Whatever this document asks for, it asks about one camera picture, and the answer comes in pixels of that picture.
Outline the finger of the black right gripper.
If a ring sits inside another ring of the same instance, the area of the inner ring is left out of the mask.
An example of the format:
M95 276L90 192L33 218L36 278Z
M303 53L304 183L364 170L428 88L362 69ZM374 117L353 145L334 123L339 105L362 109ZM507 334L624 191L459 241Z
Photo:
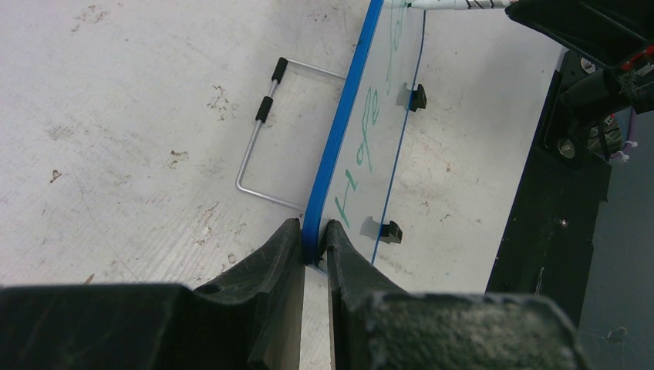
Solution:
M641 54L653 54L649 0L523 0L505 13L604 69L627 69Z

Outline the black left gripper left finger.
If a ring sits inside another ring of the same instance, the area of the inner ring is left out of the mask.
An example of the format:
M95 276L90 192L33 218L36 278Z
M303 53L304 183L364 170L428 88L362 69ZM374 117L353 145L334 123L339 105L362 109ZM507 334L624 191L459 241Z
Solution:
M305 267L286 220L190 289L78 284L1 290L3 369L297 369Z

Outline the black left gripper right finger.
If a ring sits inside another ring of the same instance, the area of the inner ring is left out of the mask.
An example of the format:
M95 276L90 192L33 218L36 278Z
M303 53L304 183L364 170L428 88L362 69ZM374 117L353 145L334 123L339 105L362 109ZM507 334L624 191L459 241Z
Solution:
M551 300L409 293L369 263L342 224L324 232L334 369L587 369Z

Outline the blue framed whiteboard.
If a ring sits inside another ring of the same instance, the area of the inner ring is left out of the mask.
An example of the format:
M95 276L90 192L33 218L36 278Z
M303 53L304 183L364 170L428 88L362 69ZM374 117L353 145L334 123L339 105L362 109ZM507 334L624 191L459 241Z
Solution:
M419 85L425 11L408 1L372 1L356 44L302 224L309 267L325 274L320 241L337 220L373 262L397 160Z

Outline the white whiteboard marker pen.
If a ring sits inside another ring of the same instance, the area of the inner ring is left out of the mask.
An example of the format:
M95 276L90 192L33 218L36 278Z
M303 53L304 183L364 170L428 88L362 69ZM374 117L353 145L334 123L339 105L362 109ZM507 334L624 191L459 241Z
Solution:
M514 3L517 3L517 0L410 0L400 1L399 5L424 11L440 11L502 9Z

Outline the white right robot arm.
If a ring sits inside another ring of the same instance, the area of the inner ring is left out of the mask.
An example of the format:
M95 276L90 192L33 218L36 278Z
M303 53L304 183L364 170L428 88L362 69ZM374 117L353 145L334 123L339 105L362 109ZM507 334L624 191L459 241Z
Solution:
M567 49L540 144L568 166L585 164L589 132L607 116L652 111L651 1L519 1L506 14Z

